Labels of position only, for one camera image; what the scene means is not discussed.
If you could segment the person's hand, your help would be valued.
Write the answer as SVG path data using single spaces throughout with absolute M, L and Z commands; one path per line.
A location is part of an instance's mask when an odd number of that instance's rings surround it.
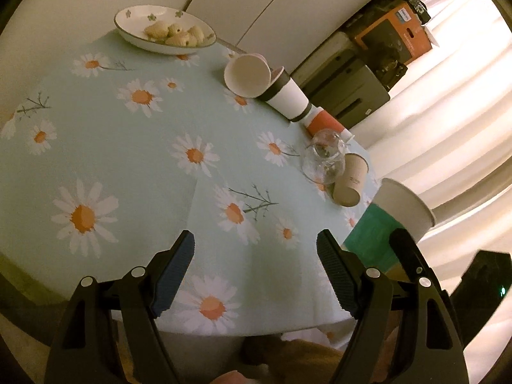
M 215 378 L 210 384 L 260 384 L 256 379 L 246 378 L 245 375 L 237 370 L 223 373 Z

